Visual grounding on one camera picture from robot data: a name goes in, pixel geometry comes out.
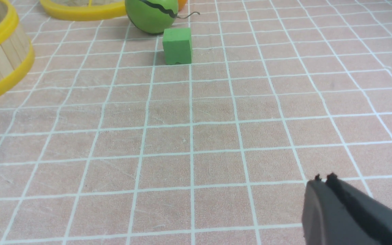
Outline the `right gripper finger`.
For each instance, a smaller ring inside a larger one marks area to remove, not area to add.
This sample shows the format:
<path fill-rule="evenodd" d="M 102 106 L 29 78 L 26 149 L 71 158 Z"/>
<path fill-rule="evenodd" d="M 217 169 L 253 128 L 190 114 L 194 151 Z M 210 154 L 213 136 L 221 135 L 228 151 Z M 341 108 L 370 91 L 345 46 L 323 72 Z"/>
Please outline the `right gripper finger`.
<path fill-rule="evenodd" d="M 392 209 L 335 173 L 307 182 L 301 221 L 307 245 L 392 245 Z"/>

